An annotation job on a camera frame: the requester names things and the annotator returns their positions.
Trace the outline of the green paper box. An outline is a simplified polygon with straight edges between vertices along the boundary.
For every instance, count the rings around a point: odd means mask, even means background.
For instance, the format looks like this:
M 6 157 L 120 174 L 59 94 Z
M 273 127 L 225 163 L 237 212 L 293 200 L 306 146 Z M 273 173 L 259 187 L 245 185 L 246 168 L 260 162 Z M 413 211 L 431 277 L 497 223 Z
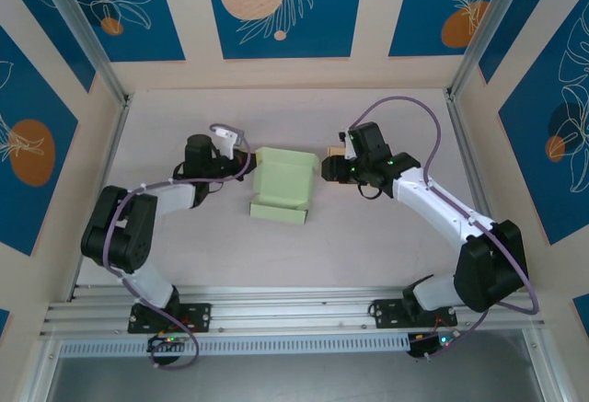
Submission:
M 253 190 L 249 204 L 253 218 L 303 225 L 306 222 L 318 171 L 312 153 L 261 147 L 256 151 Z

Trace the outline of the aluminium mounting rails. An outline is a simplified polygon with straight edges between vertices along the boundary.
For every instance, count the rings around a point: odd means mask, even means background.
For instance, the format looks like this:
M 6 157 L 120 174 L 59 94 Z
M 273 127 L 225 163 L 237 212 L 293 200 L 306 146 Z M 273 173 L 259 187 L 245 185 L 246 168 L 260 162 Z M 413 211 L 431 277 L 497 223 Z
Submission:
M 374 332 L 368 306 L 401 296 L 399 287 L 181 286 L 184 303 L 212 307 L 210 335 L 266 336 Z M 123 337 L 133 304 L 121 286 L 85 285 L 66 302 L 53 302 L 40 329 L 42 339 Z

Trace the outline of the grey metal sheet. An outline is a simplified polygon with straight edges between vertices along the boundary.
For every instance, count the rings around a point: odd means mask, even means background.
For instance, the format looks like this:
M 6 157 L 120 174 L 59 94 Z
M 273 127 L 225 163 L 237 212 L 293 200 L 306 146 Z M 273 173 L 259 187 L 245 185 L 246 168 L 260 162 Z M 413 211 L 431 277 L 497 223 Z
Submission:
M 479 331 L 430 361 L 405 352 L 63 359 L 49 402 L 543 402 L 517 331 Z

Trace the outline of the aluminium table side rail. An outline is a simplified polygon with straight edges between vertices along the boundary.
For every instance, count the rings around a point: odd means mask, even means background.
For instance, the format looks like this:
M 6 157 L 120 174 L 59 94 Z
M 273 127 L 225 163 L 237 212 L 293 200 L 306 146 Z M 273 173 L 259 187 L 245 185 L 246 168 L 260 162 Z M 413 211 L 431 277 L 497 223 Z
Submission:
M 125 103 L 121 106 L 118 111 L 116 117 L 115 128 L 113 129 L 112 133 L 110 134 L 110 141 L 108 151 L 105 154 L 105 160 L 102 164 L 101 171 L 100 171 L 100 179 L 96 182 L 96 186 L 92 191 L 91 202 L 87 214 L 85 216 L 84 225 L 87 225 L 89 218 L 94 210 L 94 207 L 98 201 L 98 197 L 102 189 L 106 186 L 107 181 L 110 176 L 110 171 L 112 169 L 112 165 L 117 154 L 119 144 L 121 141 L 122 132 L 125 127 L 125 123 L 128 118 L 129 108 L 131 103 L 131 97 L 128 97 Z M 68 281 L 68 289 L 67 294 L 65 295 L 65 301 L 70 302 L 74 299 L 75 290 L 78 287 L 77 282 L 80 274 L 80 270 L 84 264 L 85 257 L 82 255 L 81 251 L 81 242 L 78 242 L 76 248 L 78 249 L 77 257 L 76 257 L 76 264 L 73 273 L 70 275 Z
M 445 103 L 453 126 L 459 153 L 466 171 L 473 207 L 461 206 L 458 217 L 466 223 L 465 241 L 459 245 L 453 284 L 466 304 L 499 303 L 518 288 L 519 278 L 509 259 L 501 252 L 506 227 L 490 218 L 489 204 L 482 188 L 474 155 L 469 148 L 465 126 L 456 103 L 445 92 Z

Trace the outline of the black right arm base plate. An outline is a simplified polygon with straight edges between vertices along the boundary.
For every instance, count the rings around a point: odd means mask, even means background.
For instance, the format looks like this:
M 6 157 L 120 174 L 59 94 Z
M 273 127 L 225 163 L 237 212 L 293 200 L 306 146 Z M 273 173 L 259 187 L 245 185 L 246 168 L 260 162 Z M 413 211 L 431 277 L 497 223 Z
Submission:
M 376 299 L 368 306 L 368 315 L 377 328 L 456 327 L 456 314 L 450 307 L 423 310 L 409 299 Z

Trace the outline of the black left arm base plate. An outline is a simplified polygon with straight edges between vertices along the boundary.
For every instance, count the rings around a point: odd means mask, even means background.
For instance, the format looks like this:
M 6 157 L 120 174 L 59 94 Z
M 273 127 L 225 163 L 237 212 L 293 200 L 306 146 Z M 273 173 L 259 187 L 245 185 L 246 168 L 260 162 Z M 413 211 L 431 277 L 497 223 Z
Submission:
M 192 333 L 206 333 L 209 331 L 212 306 L 205 303 L 171 304 L 166 311 L 173 315 L 182 325 Z M 158 312 L 142 305 L 134 304 L 127 327 L 130 334 L 151 334 L 180 332 L 179 326 L 171 322 Z

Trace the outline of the aluminium corner post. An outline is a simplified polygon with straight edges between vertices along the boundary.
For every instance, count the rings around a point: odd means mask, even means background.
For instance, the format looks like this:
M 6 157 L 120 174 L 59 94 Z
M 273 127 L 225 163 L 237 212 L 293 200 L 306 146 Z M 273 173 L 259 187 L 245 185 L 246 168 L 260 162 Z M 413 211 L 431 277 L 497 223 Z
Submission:
M 52 0 L 62 19 L 91 62 L 104 86 L 121 110 L 127 108 L 128 93 L 114 72 L 110 59 L 76 0 Z
M 479 27 L 475 31 L 464 57 L 446 89 L 447 99 L 456 104 L 457 98 L 478 66 L 480 58 L 495 36 L 497 29 L 505 19 L 515 0 L 491 0 Z

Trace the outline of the aluminium frame bar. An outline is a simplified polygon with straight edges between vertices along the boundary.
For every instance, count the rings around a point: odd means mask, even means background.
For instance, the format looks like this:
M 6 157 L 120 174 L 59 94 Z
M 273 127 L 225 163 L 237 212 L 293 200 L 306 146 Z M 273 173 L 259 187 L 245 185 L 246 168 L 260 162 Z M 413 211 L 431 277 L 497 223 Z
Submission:
M 48 401 L 62 345 L 60 339 L 41 339 L 33 343 L 12 402 Z
M 536 327 L 522 330 L 528 355 L 543 402 L 569 402 L 556 357 L 548 343 L 545 329 Z

